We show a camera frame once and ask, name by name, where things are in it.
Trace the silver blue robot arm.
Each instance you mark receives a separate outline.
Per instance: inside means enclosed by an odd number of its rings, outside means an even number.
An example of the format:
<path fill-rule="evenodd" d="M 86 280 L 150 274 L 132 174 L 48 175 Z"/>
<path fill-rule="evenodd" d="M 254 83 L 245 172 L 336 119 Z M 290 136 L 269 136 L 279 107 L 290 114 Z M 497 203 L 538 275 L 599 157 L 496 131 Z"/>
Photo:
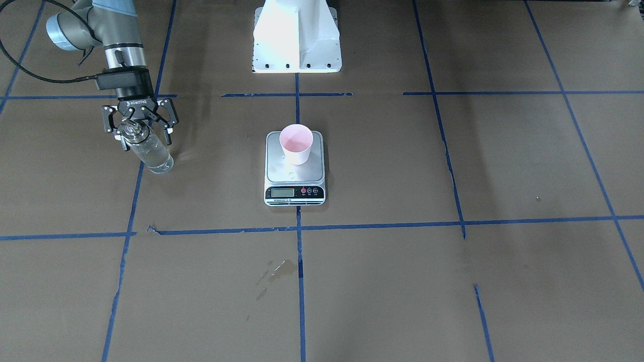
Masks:
<path fill-rule="evenodd" d="M 113 115 L 119 112 L 134 121 L 159 123 L 166 144 L 171 144 L 179 117 L 173 102 L 158 100 L 154 92 L 134 2 L 78 1 L 51 16 L 46 30 L 50 40 L 66 51 L 89 55 L 103 48 L 107 68 L 97 74 L 95 84 L 100 90 L 113 90 L 119 101 L 103 111 L 106 133 L 117 133 Z"/>

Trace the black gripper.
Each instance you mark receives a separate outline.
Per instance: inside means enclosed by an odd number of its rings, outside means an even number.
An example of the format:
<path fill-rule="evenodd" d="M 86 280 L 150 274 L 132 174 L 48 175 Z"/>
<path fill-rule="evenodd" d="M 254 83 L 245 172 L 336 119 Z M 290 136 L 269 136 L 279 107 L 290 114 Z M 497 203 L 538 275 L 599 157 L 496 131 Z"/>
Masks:
<path fill-rule="evenodd" d="M 128 87 L 115 89 L 118 103 L 118 109 L 115 106 L 103 105 L 103 128 L 106 133 L 110 133 L 116 140 L 120 141 L 123 151 L 130 150 L 129 140 L 127 138 L 127 126 L 130 126 L 131 118 L 136 120 L 150 120 L 158 123 L 163 127 L 165 143 L 170 146 L 172 142 L 171 134 L 174 127 L 179 123 L 179 117 L 176 112 L 173 99 L 165 98 L 156 102 L 154 88 L 151 82 L 151 91 L 147 92 L 142 87 Z M 168 118 L 161 116 L 157 110 L 163 108 L 168 113 Z M 118 112 L 124 116 L 119 123 L 115 124 L 114 117 Z"/>

